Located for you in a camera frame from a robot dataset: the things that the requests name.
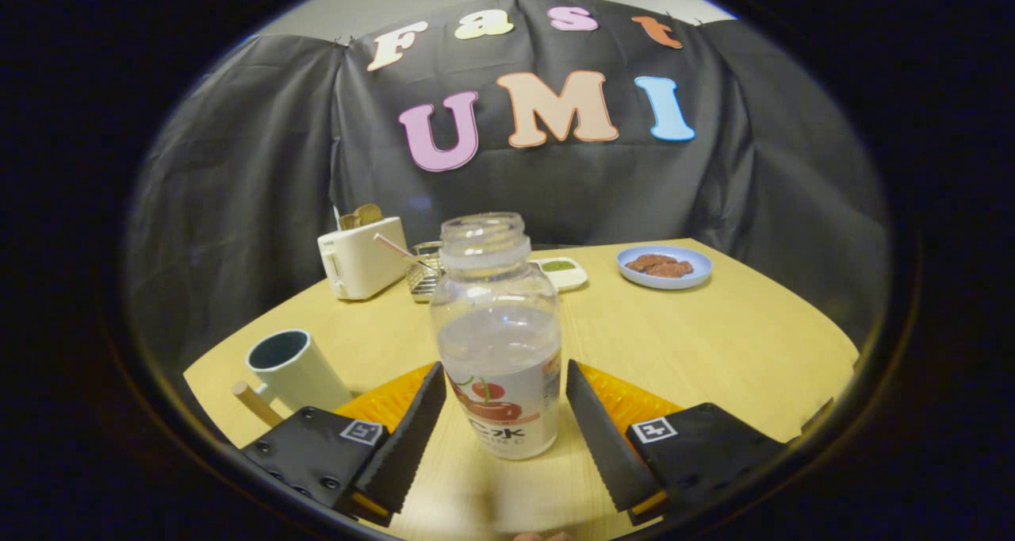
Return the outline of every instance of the small white dish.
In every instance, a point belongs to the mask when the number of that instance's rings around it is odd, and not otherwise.
[[[547,263],[553,262],[569,263],[573,267],[569,270],[546,270]],[[544,260],[530,260],[530,263],[536,263],[539,269],[543,270],[557,291],[570,291],[573,288],[582,287],[589,280],[589,274],[586,273],[586,270],[582,269],[582,266],[570,258],[546,258]]]
[[[678,262],[690,262],[694,267],[693,272],[685,274],[684,277],[656,277],[650,274],[635,272],[627,267],[627,263],[637,260],[639,256],[656,253],[659,256],[670,256]],[[691,288],[704,283],[712,274],[712,260],[708,260],[704,253],[695,252],[692,249],[675,248],[671,245],[646,245],[641,248],[627,248],[623,252],[617,253],[617,269],[625,278],[638,285],[646,285],[651,288]]]

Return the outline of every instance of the blue plate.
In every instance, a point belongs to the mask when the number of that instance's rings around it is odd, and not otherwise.
[[[627,263],[637,260],[638,256],[646,253],[657,253],[659,256],[670,256],[678,262],[690,262],[694,267],[693,272],[685,274],[684,277],[655,277],[650,274],[635,272],[627,267]],[[708,260],[704,253],[695,252],[692,249],[674,248],[671,245],[646,245],[641,248],[624,249],[617,253],[617,269],[625,278],[638,285],[646,285],[651,288],[689,288],[704,283],[704,280],[712,274],[712,260]]]

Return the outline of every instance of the clear plastic bottle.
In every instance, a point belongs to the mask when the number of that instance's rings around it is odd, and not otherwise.
[[[557,437],[557,292],[532,252],[522,216],[477,213],[441,226],[447,274],[430,301],[455,396],[483,446],[522,460]]]

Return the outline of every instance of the letter cutout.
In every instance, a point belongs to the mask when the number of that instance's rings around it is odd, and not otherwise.
[[[503,9],[483,9],[482,12],[469,13],[459,21],[462,26],[455,30],[457,39],[482,38],[485,35],[504,35],[515,28],[515,23],[507,20],[507,12]]]
[[[677,103],[677,83],[665,77],[634,78],[634,85],[640,86],[649,95],[652,111],[656,114],[656,126],[652,128],[652,136],[660,140],[691,140],[694,129],[687,126],[684,115]]]
[[[531,72],[500,75],[497,85],[507,89],[515,114],[515,133],[507,137],[507,143],[513,147],[537,147],[546,142],[546,133],[536,128],[536,115],[543,119],[557,140],[566,139],[576,114],[578,140],[616,139],[620,132],[606,112],[603,81],[606,78],[599,71],[572,71],[558,96],[543,79]]]
[[[677,42],[677,40],[667,36],[668,32],[672,31],[672,28],[669,25],[659,23],[655,17],[635,16],[631,17],[631,21],[641,23],[641,27],[645,27],[645,32],[649,35],[649,38],[653,39],[656,43],[660,43],[660,45],[672,47],[672,49],[682,49],[684,46],[683,43]]]
[[[378,49],[374,52],[373,63],[366,65],[366,71],[377,71],[381,67],[387,67],[387,65],[394,64],[395,61],[401,60],[402,54],[398,50],[412,47],[412,43],[416,42],[417,32],[424,30],[426,30],[426,21],[416,21],[416,23],[405,25],[398,30],[379,35],[374,40]]]
[[[550,24],[558,30],[594,30],[599,27],[599,21],[589,17],[585,7],[551,7],[546,13],[550,16]]]
[[[439,150],[433,143],[429,122],[430,115],[433,115],[433,105],[419,105],[398,115],[398,121],[405,125],[409,153],[420,168],[431,173],[443,173],[445,170],[458,168],[472,160],[476,150],[479,150],[476,115],[472,111],[472,104],[475,104],[476,99],[479,99],[479,93],[475,90],[457,92],[444,99],[445,107],[451,110],[455,118],[455,129],[458,130],[458,143],[451,150]]]

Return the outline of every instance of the green sauce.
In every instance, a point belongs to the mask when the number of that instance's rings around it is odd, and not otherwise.
[[[562,272],[573,269],[574,264],[570,262],[547,262],[543,264],[544,272]]]

